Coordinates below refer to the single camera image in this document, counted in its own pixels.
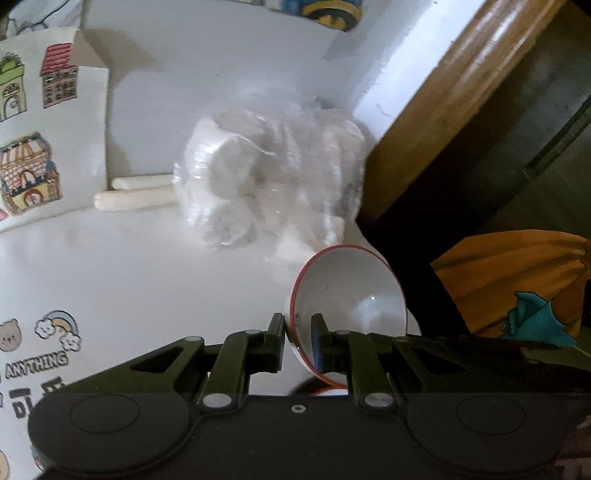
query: red rim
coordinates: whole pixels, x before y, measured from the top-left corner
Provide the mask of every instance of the red rim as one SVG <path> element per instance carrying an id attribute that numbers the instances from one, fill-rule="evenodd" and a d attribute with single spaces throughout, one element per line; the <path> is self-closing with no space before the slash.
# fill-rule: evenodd
<path id="1" fill-rule="evenodd" d="M 308 369 L 316 377 L 318 377 L 323 382 L 331 385 L 332 387 L 335 387 L 335 388 L 345 388 L 345 389 L 347 389 L 347 385 L 338 383 L 335 380 L 331 380 L 327 376 L 325 376 L 325 375 L 321 374 L 320 372 L 317 372 L 316 371 L 316 369 L 314 368 L 314 364 L 312 362 L 310 362 L 310 359 L 308 359 L 306 353 L 304 352 L 304 349 L 301 346 L 300 338 L 297 335 L 296 321 L 295 321 L 295 319 L 296 319 L 296 297 L 297 297 L 297 291 L 300 288 L 300 283 L 301 283 L 302 279 L 304 278 L 304 274 L 310 268 L 310 266 L 312 265 L 312 263 L 314 263 L 319 257 L 321 257 L 325 253 L 328 253 L 328 252 L 330 252 L 332 250 L 336 250 L 337 248 L 356 248 L 358 250 L 363 250 L 364 252 L 367 252 L 370 255 L 373 255 L 378 260 L 380 260 L 380 262 L 382 262 L 386 266 L 386 268 L 388 270 L 390 270 L 390 273 L 392 274 L 392 276 L 394 277 L 394 280 L 398 284 L 398 288 L 400 289 L 400 292 L 402 292 L 402 303 L 404 305 L 404 325 L 405 325 L 404 328 L 405 328 L 405 335 L 406 335 L 406 328 L 408 327 L 408 310 L 406 308 L 406 299 L 404 298 L 404 292 L 402 291 L 402 287 L 400 286 L 400 282 L 396 278 L 396 275 L 394 275 L 394 272 L 390 268 L 390 265 L 388 265 L 384 261 L 384 259 L 381 258 L 379 255 L 376 255 L 374 252 L 372 252 L 371 250 L 368 250 L 365 247 L 360 247 L 359 245 L 333 245 L 332 247 L 327 247 L 327 248 L 325 248 L 323 250 L 320 250 L 316 255 L 314 255 L 312 258 L 310 258 L 306 262 L 306 264 L 304 265 L 304 267 L 300 270 L 300 273 L 298 274 L 298 276 L 297 276 L 297 278 L 295 280 L 294 288 L 293 288 L 293 290 L 291 292 L 291 298 L 290 298 L 290 330 L 291 330 L 291 337 L 293 338 L 295 347 L 297 348 L 297 351 L 300 354 L 300 358 L 303 360 L 303 362 L 306 364 L 306 366 L 308 367 Z"/>

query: wooden furniture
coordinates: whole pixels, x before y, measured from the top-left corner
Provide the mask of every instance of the wooden furniture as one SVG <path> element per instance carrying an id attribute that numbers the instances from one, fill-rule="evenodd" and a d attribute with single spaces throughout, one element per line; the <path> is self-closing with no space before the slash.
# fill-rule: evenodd
<path id="1" fill-rule="evenodd" d="M 457 135 L 564 2 L 484 3 L 369 156 L 362 220 L 377 220 Z"/>

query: cartoon bear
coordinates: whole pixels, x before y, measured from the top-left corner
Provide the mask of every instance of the cartoon bear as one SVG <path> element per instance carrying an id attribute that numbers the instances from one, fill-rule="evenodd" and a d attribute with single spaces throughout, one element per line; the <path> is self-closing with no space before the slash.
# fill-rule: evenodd
<path id="1" fill-rule="evenodd" d="M 22 333 L 16 319 L 9 320 L 0 325 L 0 350 L 13 352 L 21 346 Z"/>

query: wrapped package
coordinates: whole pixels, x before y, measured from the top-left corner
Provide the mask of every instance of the wrapped package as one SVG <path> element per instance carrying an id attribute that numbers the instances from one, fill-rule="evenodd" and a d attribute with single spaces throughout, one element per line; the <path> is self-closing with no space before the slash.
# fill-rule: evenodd
<path id="1" fill-rule="evenodd" d="M 286 95 L 201 118 L 173 183 L 208 247 L 270 235 L 272 257 L 301 264 L 343 241 L 361 205 L 365 155 L 350 116 Z"/>

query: bowl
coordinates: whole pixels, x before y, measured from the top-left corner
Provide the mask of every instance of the bowl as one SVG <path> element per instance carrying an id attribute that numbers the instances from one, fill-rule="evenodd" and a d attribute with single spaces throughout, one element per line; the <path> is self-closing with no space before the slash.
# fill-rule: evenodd
<path id="1" fill-rule="evenodd" d="M 311 317 L 324 316 L 330 331 L 352 330 L 404 336 L 407 308 L 398 279 L 376 253 L 358 245 L 335 245 L 310 258 L 288 298 L 288 340 L 301 363 L 335 388 L 347 388 L 341 374 L 316 371 Z"/>

